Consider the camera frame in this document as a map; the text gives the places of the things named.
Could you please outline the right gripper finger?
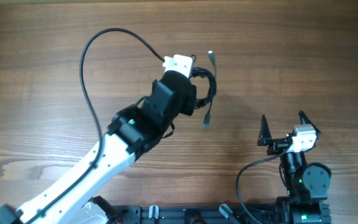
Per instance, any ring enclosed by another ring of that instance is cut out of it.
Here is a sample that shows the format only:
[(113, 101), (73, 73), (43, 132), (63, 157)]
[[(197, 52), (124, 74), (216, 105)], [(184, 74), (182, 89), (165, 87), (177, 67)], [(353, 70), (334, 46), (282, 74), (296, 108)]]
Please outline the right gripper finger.
[(272, 136), (270, 133), (269, 125), (265, 115), (263, 114), (261, 117), (260, 133), (259, 133), (259, 138), (257, 140), (257, 145), (268, 146), (271, 143), (272, 143)]
[(316, 135), (317, 136), (321, 135), (321, 131), (309, 120), (309, 118), (307, 117), (307, 115), (305, 114), (305, 112), (303, 110), (300, 110), (298, 115), (300, 117), (301, 124), (310, 124), (310, 125), (312, 125), (312, 127), (316, 131)]

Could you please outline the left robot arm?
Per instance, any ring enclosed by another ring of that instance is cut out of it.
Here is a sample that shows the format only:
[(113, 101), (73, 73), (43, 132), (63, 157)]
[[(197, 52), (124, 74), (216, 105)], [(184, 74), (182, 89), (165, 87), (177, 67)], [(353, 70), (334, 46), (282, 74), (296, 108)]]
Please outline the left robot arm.
[(102, 186), (165, 137), (178, 114), (193, 113), (196, 87), (190, 76), (190, 72), (165, 71), (143, 105), (130, 105), (114, 115), (101, 140), (47, 190), (19, 208), (3, 205), (0, 223), (72, 221)]

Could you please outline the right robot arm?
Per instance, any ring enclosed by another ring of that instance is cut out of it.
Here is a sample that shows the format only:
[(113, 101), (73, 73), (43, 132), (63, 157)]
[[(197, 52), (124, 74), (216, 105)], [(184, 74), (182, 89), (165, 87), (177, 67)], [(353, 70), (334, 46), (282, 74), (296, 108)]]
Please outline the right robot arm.
[(321, 131), (300, 111), (300, 124), (284, 138), (274, 139), (266, 117), (261, 118), (258, 146), (266, 146), (269, 156), (280, 158), (280, 177), (286, 197), (276, 199), (279, 223), (331, 223), (328, 198), (331, 170), (319, 162), (307, 163), (305, 153), (316, 147)]

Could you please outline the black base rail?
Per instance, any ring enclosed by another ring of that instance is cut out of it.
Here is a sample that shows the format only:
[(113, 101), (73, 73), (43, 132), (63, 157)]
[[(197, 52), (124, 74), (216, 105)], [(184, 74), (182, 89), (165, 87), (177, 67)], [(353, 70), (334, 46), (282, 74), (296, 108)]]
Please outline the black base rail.
[(100, 196), (91, 199), (108, 218), (108, 223), (119, 224), (226, 224), (253, 223), (297, 223), (331, 224), (332, 218), (328, 204), (289, 204), (281, 201), (271, 204), (230, 207), (222, 204), (218, 207), (159, 207), (152, 205), (111, 205)]

